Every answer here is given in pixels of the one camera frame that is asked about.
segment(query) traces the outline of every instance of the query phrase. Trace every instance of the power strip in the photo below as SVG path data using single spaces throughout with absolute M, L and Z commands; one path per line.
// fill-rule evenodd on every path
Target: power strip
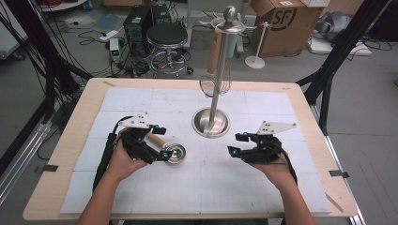
M 115 30 L 112 30 L 112 31 L 108 32 L 108 33 L 106 34 L 105 37 L 104 37 L 104 36 L 101 36 L 101 37 L 99 37 L 99 39 L 101 39 L 101 40 L 107 40 L 107 39 L 109 39 L 109 38 L 115 36 L 117 33 L 119 33 L 119 32 L 117 32 L 117 31 L 115 31 Z

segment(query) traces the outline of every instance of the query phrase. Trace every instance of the gray floor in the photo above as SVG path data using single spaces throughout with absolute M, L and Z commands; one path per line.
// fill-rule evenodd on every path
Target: gray floor
M 68 10 L 60 16 L 90 15 L 97 20 L 107 10 Z M 114 24 L 121 27 L 123 19 Z M 103 44 L 80 46 L 79 33 L 63 34 L 69 50 L 90 72 L 106 68 L 108 52 Z M 197 80 L 206 74 L 209 41 L 201 32 L 194 33 L 190 66 L 193 75 L 180 79 Z M 255 70 L 244 64 L 254 55 L 252 49 L 231 61 L 233 81 L 294 83 L 315 72 L 326 59 L 304 51 L 296 57 L 265 58 L 266 66 Z M 346 60 L 338 70 L 332 87 L 329 107 L 329 135 L 337 155 L 350 175 L 348 182 L 365 218 L 366 224 L 396 224 L 398 221 L 398 181 L 394 170 L 398 154 L 398 46 L 392 51 L 374 50 L 371 56 Z M 149 73 L 143 78 L 151 78 Z M 162 77 L 174 79 L 173 76 Z M 36 107 L 43 93 L 28 60 L 8 59 L 0 62 L 0 156 L 16 137 Z M 48 157 L 59 139 L 57 132 L 40 150 Z M 0 224 L 73 224 L 64 222 L 28 222 L 22 213 L 40 178 L 35 172 L 46 161 L 34 157 L 18 183 L 0 206 Z M 347 224 L 344 218 L 318 218 L 318 224 Z

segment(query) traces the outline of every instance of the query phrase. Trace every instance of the hand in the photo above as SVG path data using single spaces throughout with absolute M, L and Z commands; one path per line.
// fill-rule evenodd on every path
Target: hand
M 274 162 L 270 164 L 250 164 L 255 169 L 261 171 L 266 175 L 268 180 L 275 185 L 275 187 L 279 190 L 283 188 L 289 188 L 290 186 L 295 186 L 295 180 L 292 174 L 289 171 L 287 165 L 278 158 Z
M 126 149 L 124 149 L 123 143 L 119 140 L 115 146 L 114 153 L 112 154 L 105 174 L 110 174 L 111 177 L 120 182 L 145 165 L 146 162 L 139 158 L 131 159 Z

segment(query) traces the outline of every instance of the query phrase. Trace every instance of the round metal base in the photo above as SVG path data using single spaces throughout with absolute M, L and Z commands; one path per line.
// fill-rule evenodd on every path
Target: round metal base
M 255 56 L 247 57 L 245 63 L 251 68 L 263 68 L 266 65 L 266 62 L 262 58 L 256 58 Z
M 220 138 L 226 134 L 231 126 L 230 119 L 225 112 L 216 110 L 214 121 L 209 123 L 210 108 L 197 111 L 192 118 L 193 129 L 206 138 Z

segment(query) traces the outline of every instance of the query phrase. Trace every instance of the sf logo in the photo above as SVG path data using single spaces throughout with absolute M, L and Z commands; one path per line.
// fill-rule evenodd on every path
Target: sf logo
M 297 9 L 288 9 L 285 11 L 279 10 L 275 13 L 275 17 L 272 21 L 272 31 L 282 31 L 286 29 L 296 17 Z

